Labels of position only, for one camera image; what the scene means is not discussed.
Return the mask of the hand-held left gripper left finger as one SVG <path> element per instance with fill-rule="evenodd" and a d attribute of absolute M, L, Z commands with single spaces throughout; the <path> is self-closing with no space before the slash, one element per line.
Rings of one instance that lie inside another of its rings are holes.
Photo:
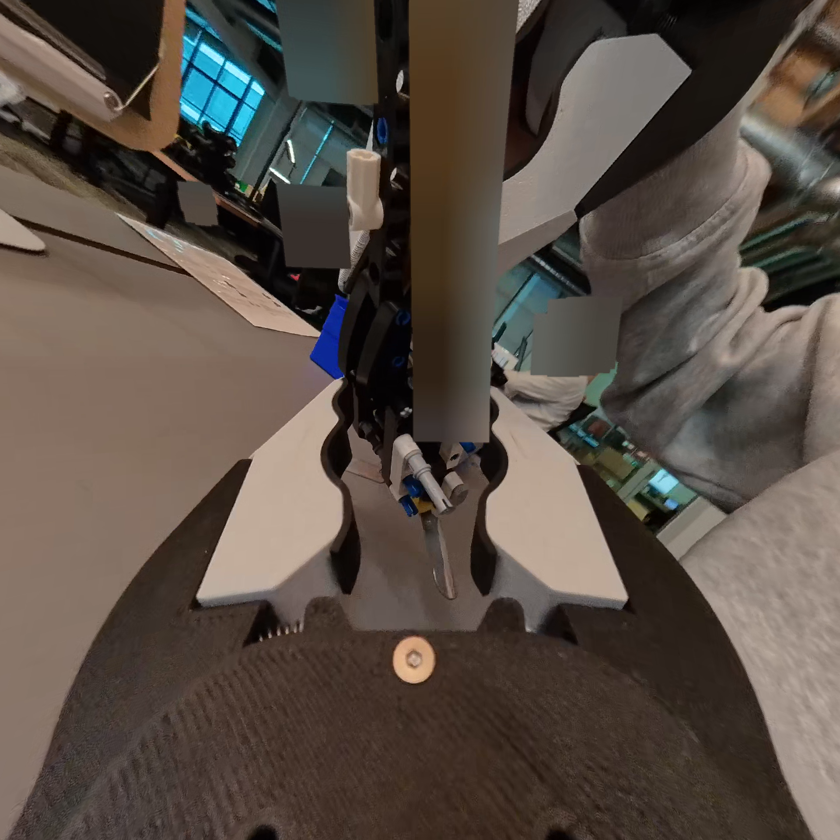
<path fill-rule="evenodd" d="M 347 397 L 334 381 L 252 455 L 197 590 L 201 606 L 267 602 L 278 617 L 303 617 L 313 599 L 353 591 L 361 540 L 343 482 Z"/>

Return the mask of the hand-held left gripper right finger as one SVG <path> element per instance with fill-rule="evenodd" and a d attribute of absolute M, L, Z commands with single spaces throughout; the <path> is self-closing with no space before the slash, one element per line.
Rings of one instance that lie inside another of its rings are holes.
<path fill-rule="evenodd" d="M 480 594 L 519 604 L 528 632 L 547 629 L 564 606 L 624 609 L 627 590 L 577 462 L 497 388 L 479 465 L 487 485 L 470 572 Z"/>

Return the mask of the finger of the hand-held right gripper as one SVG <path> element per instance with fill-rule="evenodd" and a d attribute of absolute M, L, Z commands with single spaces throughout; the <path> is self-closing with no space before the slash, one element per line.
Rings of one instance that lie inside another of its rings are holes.
<path fill-rule="evenodd" d="M 502 185 L 502 245 L 539 248 L 690 75 L 655 34 L 601 38 L 587 46 L 560 87 L 546 140 Z"/>

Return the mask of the yellow white lego plane model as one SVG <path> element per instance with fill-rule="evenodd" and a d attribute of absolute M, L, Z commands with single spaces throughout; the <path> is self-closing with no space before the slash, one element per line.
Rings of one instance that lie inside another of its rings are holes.
<path fill-rule="evenodd" d="M 338 335 L 338 365 L 342 377 L 331 409 L 337 414 L 321 451 L 321 466 L 342 495 L 342 523 L 329 547 L 332 577 L 344 594 L 352 592 L 361 567 L 361 539 L 350 492 L 343 475 L 350 466 L 349 430 L 370 444 L 376 457 L 374 476 L 395 492 L 410 518 L 419 517 L 433 559 L 434 580 L 442 593 L 454 586 L 441 575 L 448 569 L 444 538 L 439 531 L 438 493 L 454 506 L 461 486 L 457 466 L 477 454 L 488 486 L 479 497 L 470 545 L 470 572 L 479 593 L 489 596 L 497 577 L 499 552 L 487 533 L 487 499 L 508 471 L 508 455 L 492 426 L 487 441 L 442 444 L 417 439 L 413 409 L 413 337 L 411 269 L 411 176 L 407 143 L 377 144 L 380 173 L 377 199 L 384 209 L 383 225 L 371 229 L 344 305 Z"/>

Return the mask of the person's right forearm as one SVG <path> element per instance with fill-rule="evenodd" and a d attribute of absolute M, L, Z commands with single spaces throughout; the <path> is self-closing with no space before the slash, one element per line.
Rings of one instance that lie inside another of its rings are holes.
<path fill-rule="evenodd" d="M 580 224 L 593 295 L 623 304 L 607 415 L 727 511 L 793 476 L 838 495 L 838 295 L 767 311 L 739 255 L 768 176 L 700 143 Z"/>

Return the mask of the printed paper sheet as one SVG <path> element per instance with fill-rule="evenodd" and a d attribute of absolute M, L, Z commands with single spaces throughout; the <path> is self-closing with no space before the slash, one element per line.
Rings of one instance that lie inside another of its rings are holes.
<path fill-rule="evenodd" d="M 319 336 L 317 329 L 222 256 L 130 217 L 118 217 L 252 326 L 303 338 Z"/>

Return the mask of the white flat stand base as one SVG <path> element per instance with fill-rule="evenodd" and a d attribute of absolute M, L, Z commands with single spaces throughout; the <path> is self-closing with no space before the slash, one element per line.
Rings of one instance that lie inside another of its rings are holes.
<path fill-rule="evenodd" d="M 15 217 L 1 210 L 0 218 L 2 249 L 37 256 L 43 256 L 47 253 L 45 242 L 21 224 Z"/>

